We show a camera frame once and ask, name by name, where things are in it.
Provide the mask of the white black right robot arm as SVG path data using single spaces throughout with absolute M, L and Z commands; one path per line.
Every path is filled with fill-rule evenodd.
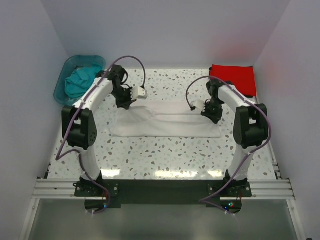
M 248 171 L 254 153 L 263 147 L 270 136 L 267 107 L 249 100 L 229 83 L 211 79 L 206 83 L 210 99 L 204 103 L 201 115 L 214 124 L 222 119 L 223 105 L 234 112 L 233 139 L 236 149 L 233 160 L 226 170 L 223 192 L 235 196 L 241 186 L 238 181 L 248 178 Z

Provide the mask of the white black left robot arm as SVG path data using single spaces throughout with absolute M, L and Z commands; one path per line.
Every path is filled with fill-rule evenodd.
M 98 167 L 94 144 L 98 130 L 95 122 L 95 112 L 109 95 L 115 98 L 119 109 L 128 110 L 135 102 L 132 99 L 132 87 L 124 87 L 128 72 L 120 65 L 114 65 L 106 78 L 101 71 L 95 78 L 89 90 L 72 106 L 64 106 L 61 112 L 62 143 L 68 143 L 71 150 L 66 153 L 78 153 L 80 178 L 88 181 L 86 191 L 92 196 L 99 196 L 104 190 L 101 170 Z

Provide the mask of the white t shirt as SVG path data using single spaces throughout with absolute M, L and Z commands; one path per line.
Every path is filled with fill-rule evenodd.
M 115 137 L 220 138 L 217 124 L 182 101 L 140 101 L 117 110 Z

